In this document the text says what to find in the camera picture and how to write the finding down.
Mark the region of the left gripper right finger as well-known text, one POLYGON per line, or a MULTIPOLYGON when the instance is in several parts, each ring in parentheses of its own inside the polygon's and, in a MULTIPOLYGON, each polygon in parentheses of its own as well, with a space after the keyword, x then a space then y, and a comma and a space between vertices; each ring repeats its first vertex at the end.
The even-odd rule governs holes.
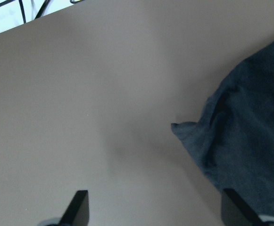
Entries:
POLYGON ((265 226, 257 213, 234 190, 222 191, 221 219, 225 226, 265 226))

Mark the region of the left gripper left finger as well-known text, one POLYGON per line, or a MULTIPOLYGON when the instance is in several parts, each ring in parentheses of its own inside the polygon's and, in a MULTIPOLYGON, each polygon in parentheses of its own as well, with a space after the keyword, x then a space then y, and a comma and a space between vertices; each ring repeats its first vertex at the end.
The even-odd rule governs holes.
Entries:
POLYGON ((88 191, 79 190, 75 193, 58 225, 87 226, 89 219, 90 213, 88 191))

